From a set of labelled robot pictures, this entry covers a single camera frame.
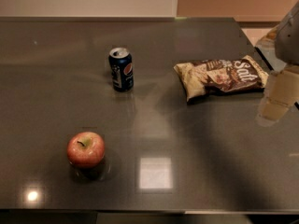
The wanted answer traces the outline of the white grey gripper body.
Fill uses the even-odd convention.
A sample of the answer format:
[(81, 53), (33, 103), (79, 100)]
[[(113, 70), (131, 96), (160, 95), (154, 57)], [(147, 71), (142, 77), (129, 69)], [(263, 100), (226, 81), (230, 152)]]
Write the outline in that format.
[(299, 64), (299, 1), (278, 25), (275, 53), (285, 63)]

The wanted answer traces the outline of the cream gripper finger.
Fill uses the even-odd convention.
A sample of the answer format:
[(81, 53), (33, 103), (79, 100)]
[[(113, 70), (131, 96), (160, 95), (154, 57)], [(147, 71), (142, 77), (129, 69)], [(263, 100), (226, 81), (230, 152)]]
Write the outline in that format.
[(256, 120), (269, 127), (277, 123), (299, 101), (299, 66), (287, 64), (267, 79)]

